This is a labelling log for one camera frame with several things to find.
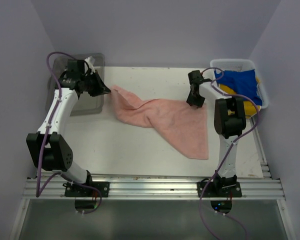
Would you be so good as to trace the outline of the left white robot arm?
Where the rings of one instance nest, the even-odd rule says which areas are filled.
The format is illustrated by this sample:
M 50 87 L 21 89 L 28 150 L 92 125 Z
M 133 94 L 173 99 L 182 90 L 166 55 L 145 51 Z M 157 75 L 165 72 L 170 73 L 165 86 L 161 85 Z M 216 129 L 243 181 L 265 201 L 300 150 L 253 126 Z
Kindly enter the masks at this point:
M 42 170 L 60 173 L 67 180 L 77 183 L 77 192 L 85 197 L 93 193 L 94 184 L 88 180 L 89 172 L 75 163 L 74 153 L 64 139 L 64 133 L 66 123 L 81 95 L 86 93 L 91 97 L 99 97 L 111 92 L 94 63 L 92 56 L 86 59 L 68 59 L 65 70 L 57 79 L 46 118 L 38 130 L 28 134 L 26 138 L 38 173 Z

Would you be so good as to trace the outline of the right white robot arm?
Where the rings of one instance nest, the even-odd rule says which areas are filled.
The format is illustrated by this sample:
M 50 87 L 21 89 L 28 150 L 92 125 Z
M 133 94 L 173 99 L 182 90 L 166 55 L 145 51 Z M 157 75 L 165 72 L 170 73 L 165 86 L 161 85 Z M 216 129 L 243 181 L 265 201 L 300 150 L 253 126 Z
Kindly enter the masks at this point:
M 246 128 L 244 100 L 237 96 L 227 96 L 199 70 L 188 74 L 190 92 L 187 104 L 201 108 L 206 98 L 214 103 L 214 129 L 219 135 L 219 162 L 211 180 L 197 183 L 198 194 L 204 198 L 221 198 L 233 195 L 241 197 L 241 187 L 237 182 L 236 159 L 237 138 Z

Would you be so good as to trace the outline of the pink towel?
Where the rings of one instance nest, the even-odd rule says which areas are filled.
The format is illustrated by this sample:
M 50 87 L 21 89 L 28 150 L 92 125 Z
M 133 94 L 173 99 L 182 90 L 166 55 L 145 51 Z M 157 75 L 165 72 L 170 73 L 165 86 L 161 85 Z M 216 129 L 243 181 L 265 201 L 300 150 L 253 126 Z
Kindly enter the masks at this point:
M 111 87 L 111 104 L 116 118 L 128 125 L 153 128 L 179 153 L 189 159 L 207 160 L 208 110 L 181 100 L 142 100 L 117 85 Z

